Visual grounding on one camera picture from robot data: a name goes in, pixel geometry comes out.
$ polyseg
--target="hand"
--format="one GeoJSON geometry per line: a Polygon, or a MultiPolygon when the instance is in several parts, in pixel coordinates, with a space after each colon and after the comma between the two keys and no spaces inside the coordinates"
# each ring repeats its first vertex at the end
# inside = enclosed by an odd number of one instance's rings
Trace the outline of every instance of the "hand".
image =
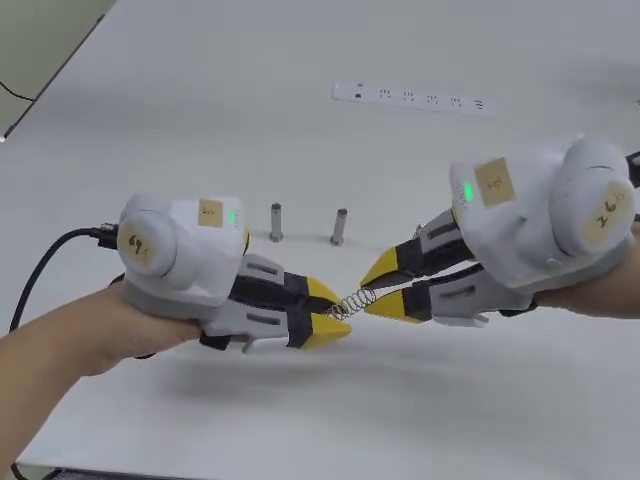
{"type": "Polygon", "coordinates": [[[161,352],[200,336],[195,322],[136,310],[122,300],[121,288],[121,283],[114,284],[46,315],[64,324],[57,331],[66,336],[67,348],[80,351],[85,375],[104,373],[125,358],[161,352]]]}

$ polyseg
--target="spring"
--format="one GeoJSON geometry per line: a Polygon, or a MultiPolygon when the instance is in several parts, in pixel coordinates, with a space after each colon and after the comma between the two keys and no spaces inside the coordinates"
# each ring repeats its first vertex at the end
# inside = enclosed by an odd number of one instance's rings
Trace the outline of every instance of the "spring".
{"type": "Polygon", "coordinates": [[[327,315],[344,322],[356,313],[364,310],[378,299],[376,292],[368,288],[361,288],[327,310],[327,315]]]}

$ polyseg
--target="electrical outlet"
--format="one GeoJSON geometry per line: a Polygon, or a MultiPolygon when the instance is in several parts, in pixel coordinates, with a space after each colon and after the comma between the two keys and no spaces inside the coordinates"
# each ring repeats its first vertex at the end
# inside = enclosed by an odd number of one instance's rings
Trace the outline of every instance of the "electrical outlet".
{"type": "Polygon", "coordinates": [[[458,113],[481,117],[493,117],[496,109],[492,102],[460,95],[420,93],[402,88],[340,82],[333,85],[334,100],[356,103],[373,103],[425,110],[439,113],[458,113]]]}

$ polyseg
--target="metal cylinder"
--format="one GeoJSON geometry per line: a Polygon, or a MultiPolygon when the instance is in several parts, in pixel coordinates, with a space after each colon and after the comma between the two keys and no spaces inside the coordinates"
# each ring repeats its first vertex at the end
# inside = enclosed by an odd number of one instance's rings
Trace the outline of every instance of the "metal cylinder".
{"type": "Polygon", "coordinates": [[[331,242],[331,245],[334,245],[336,247],[339,247],[340,245],[342,245],[342,241],[343,241],[343,236],[344,236],[344,226],[347,223],[347,209],[346,208],[341,208],[340,210],[338,210],[338,213],[336,214],[336,224],[333,227],[333,235],[331,235],[331,238],[329,239],[329,241],[331,242]]]}
{"type": "Polygon", "coordinates": [[[274,203],[271,205],[271,233],[269,238],[272,242],[279,242],[282,240],[282,205],[274,203]]]}

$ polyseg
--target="paper label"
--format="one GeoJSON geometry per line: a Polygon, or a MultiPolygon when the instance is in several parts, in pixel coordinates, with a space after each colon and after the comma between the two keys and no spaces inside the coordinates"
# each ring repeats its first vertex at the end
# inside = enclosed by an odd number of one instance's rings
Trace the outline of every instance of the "paper label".
{"type": "Polygon", "coordinates": [[[485,207],[495,207],[516,198],[504,157],[476,166],[475,175],[485,207]]]}
{"type": "Polygon", "coordinates": [[[120,252],[129,254],[143,268],[148,268],[156,256],[153,244],[129,222],[120,225],[117,243],[120,252]]]}
{"type": "Polygon", "coordinates": [[[632,203],[633,195],[627,186],[618,182],[609,183],[602,201],[582,227],[582,237],[592,247],[604,244],[632,203]]]}
{"type": "Polygon", "coordinates": [[[200,199],[198,202],[198,225],[209,228],[222,228],[224,208],[219,200],[200,199]]]}

